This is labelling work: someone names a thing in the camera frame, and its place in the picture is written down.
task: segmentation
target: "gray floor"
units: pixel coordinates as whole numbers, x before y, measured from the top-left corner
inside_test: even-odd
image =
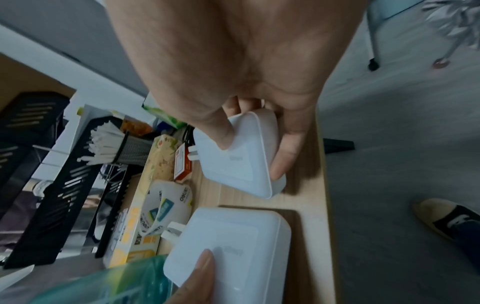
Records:
[[[480,275],[409,203],[442,197],[480,211],[480,53],[461,47],[432,70],[450,42],[419,6],[377,38],[381,68],[367,70],[361,28],[319,103],[323,135],[356,144],[326,158],[342,298],[479,303]]]

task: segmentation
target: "desk surface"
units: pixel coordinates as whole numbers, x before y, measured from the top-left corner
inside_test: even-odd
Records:
[[[284,303],[333,304],[338,301],[335,253],[332,254],[330,202],[325,179],[325,154],[312,128],[294,168],[287,174],[283,193],[270,200],[206,179],[200,166],[193,170],[190,186],[193,208],[238,207],[268,209],[290,224],[292,239],[285,281]],[[159,253],[170,246],[162,240]]]

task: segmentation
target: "gray wall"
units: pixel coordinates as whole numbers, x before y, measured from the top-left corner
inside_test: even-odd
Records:
[[[148,93],[117,40],[105,8],[94,0],[0,1],[0,24],[141,95]]]

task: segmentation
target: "shoe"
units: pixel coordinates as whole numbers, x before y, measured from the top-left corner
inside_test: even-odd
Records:
[[[446,199],[429,198],[413,203],[415,215],[443,237],[453,240],[452,227],[469,220],[480,221],[480,215],[465,206]]]

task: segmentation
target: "white charger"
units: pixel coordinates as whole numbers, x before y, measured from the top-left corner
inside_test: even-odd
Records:
[[[280,304],[292,231],[273,211],[199,208],[185,228],[169,225],[175,246],[163,272],[181,286],[205,249],[215,257],[214,304]],[[182,231],[179,237],[176,230]]]
[[[258,109],[230,117],[235,131],[232,145],[221,150],[199,129],[193,131],[201,169],[206,178],[245,191],[260,198],[280,193],[287,183],[285,175],[270,179],[269,168],[279,148],[279,128],[273,111]]]

